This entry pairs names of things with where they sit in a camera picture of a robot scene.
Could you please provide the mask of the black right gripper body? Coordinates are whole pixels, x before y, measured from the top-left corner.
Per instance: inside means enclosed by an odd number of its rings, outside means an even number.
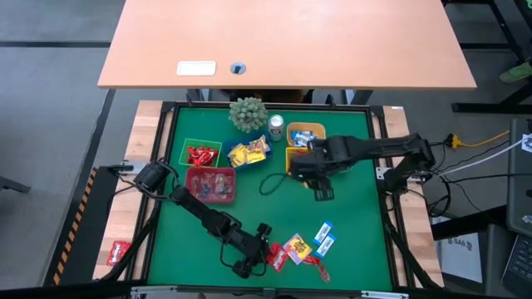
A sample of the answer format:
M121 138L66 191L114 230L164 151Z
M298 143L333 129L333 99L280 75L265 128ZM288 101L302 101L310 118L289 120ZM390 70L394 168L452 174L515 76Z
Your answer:
M290 159L289 173L310 189L330 189L329 175L347 170L347 146L343 136L308 142L306 154Z

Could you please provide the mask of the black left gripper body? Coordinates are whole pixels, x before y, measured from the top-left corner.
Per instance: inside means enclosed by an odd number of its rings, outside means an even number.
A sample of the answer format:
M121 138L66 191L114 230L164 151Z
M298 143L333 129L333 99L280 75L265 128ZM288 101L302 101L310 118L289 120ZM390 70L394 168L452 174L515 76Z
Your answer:
M229 244L241 252L244 255L241 260L250 259L256 262L263 262L267 265L267 257L270 254L269 247L268 249L262 249L260 247L260 241L256 238L256 234L251 235L242 230L239 225L233 225L229 229L228 236L224 237L224 244Z

